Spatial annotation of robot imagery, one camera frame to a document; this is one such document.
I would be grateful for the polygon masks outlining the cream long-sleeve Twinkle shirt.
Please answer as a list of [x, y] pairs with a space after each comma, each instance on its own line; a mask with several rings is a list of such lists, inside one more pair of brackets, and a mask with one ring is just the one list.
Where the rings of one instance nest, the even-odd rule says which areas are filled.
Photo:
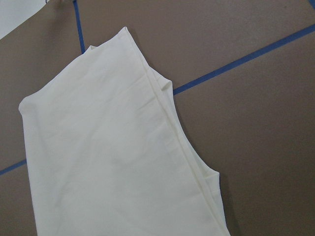
[[227, 236], [220, 175], [127, 27], [19, 104], [40, 236]]

